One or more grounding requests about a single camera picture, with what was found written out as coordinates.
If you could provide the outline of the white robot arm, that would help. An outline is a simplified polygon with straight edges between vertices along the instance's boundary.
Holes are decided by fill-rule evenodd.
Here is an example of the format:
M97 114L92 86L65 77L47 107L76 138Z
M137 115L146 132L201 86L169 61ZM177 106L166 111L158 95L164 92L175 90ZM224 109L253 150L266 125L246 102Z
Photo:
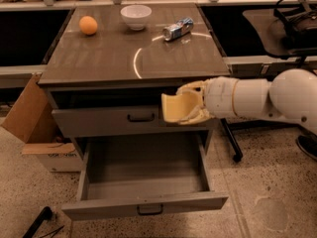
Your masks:
M267 79L214 77L178 88L197 93L202 108L215 118L257 118L298 124L317 134L317 75L294 68Z

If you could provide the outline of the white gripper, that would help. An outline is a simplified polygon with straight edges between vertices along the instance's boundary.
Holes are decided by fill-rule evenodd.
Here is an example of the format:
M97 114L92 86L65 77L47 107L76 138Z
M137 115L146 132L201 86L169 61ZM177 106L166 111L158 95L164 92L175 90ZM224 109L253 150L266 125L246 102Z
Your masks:
M233 107L234 89L238 82L236 78L214 77L206 81L198 80L180 86L176 94L191 92L202 95L204 93L204 105L184 107L180 109L178 124L193 125L216 118L235 117Z

